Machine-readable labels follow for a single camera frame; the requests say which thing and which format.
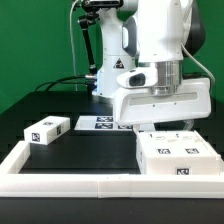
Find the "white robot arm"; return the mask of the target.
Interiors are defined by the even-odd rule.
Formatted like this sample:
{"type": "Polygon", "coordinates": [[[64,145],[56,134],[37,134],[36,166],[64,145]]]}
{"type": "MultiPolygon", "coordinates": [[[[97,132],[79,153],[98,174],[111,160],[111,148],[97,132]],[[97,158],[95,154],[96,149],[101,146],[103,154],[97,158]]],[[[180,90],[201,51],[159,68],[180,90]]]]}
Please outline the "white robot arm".
{"type": "Polygon", "coordinates": [[[134,13],[124,22],[107,5],[99,11],[103,64],[94,95],[112,102],[114,121],[140,130],[209,116],[214,78],[182,78],[196,1],[124,0],[122,8],[134,13]]]}

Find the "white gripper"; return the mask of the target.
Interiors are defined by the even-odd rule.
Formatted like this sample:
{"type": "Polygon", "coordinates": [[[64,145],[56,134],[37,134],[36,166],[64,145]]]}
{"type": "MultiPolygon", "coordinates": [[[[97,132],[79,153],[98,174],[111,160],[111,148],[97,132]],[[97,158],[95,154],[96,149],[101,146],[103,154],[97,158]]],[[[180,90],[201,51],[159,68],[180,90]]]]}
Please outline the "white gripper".
{"type": "Polygon", "coordinates": [[[114,121],[133,125],[137,133],[143,131],[141,124],[185,120],[183,129],[190,131],[194,126],[192,119],[211,113],[209,89],[208,78],[183,80],[176,93],[165,96],[153,96],[149,88],[119,88],[114,96],[114,121]]]}

